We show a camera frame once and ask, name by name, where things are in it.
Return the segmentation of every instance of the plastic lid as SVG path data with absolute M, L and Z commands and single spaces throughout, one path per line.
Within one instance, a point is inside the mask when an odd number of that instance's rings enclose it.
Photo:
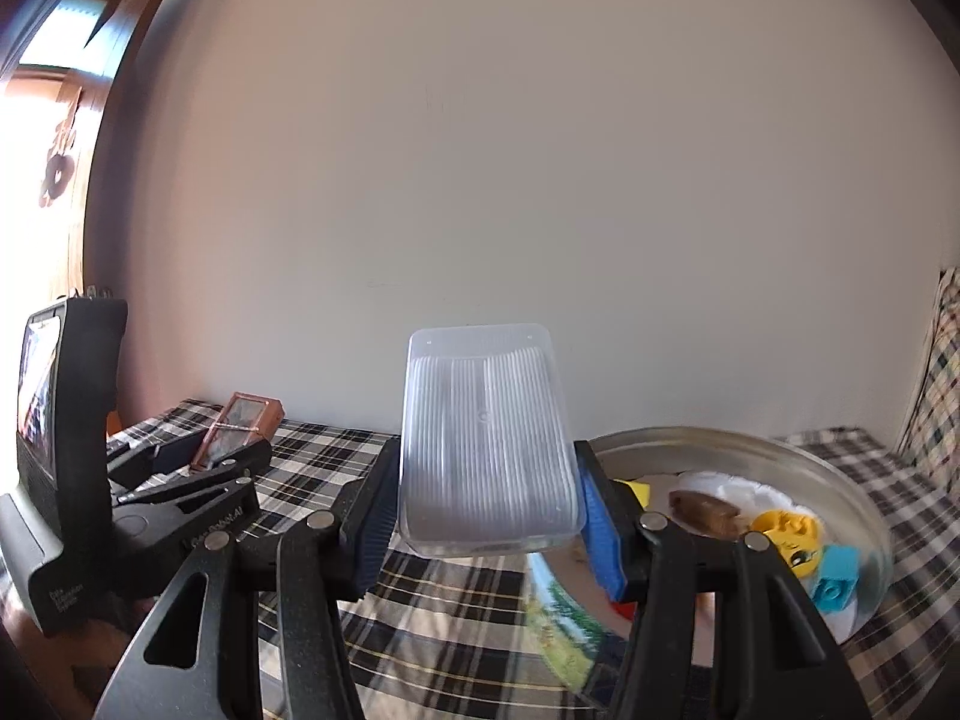
M 424 557 L 532 552 L 584 525 L 550 334 L 539 324 L 410 338 L 400 533 Z

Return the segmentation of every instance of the silver bolt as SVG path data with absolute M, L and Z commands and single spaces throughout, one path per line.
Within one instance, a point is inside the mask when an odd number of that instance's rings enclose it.
M 213 533 L 208 533 L 206 538 L 203 540 L 203 546 L 208 548 L 210 552 L 221 550 L 229 543 L 230 534 L 227 533 L 227 531 L 214 531 Z
M 313 512 L 310 517 L 306 518 L 306 526 L 311 531 L 325 531 L 334 522 L 336 522 L 336 518 L 333 517 L 333 512 L 328 512 L 326 509 L 323 512 Z
M 640 514 L 640 527 L 645 531 L 662 531 L 666 527 L 666 517 L 660 512 Z
M 763 552 L 770 546 L 770 539 L 766 538 L 763 533 L 750 531 L 746 536 L 743 536 L 743 543 L 747 545 L 747 549 L 752 549 L 754 552 Z

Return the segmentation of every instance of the table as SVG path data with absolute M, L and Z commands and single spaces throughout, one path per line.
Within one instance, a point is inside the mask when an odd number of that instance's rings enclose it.
M 114 437 L 159 442 L 210 422 L 219 407 L 187 400 Z M 388 435 L 284 420 L 272 467 L 256 480 L 261 516 L 245 538 L 279 533 L 363 476 Z M 960 509 L 865 431 L 787 439 L 834 464 L 877 503 L 894 543 L 894 584 L 844 653 L 875 718 L 909 717 L 960 640 Z M 576 718 L 601 712 L 564 689 L 524 624 L 523 556 L 424 560 L 392 540 L 366 597 L 341 604 L 352 675 L 367 717 Z M 260 599 L 264 715 L 282 716 L 277 599 Z

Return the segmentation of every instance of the white wall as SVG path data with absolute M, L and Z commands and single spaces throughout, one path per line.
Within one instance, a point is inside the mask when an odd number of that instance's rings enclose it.
M 394 430 L 411 332 L 541 322 L 578 437 L 889 442 L 960 250 L 960 79 L 906 0 L 169 0 L 139 72 L 95 274 L 128 419 Z

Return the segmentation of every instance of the plaid cushion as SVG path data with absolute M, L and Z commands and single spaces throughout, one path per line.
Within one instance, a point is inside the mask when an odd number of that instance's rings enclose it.
M 169 439 L 209 424 L 215 405 L 184 401 L 115 441 Z M 284 420 L 271 469 L 256 480 L 263 514 L 247 535 L 278 533 L 332 503 L 363 476 L 388 436 Z M 838 428 L 789 437 L 861 485 L 893 534 L 894 584 L 844 652 L 881 720 L 905 720 L 960 640 L 960 511 L 944 490 L 891 457 L 866 432 Z M 379 580 L 361 601 L 341 604 L 352 675 L 371 720 L 587 718 L 601 710 L 570 693 L 539 655 L 524 624 L 523 556 L 424 560 L 395 537 Z M 599 648 L 589 692 L 608 700 L 622 640 Z M 606 655 L 619 653 L 608 661 Z M 264 716 L 282 716 L 277 599 L 260 599 Z
M 944 271 L 925 343 L 928 357 L 899 454 L 960 501 L 960 269 Z

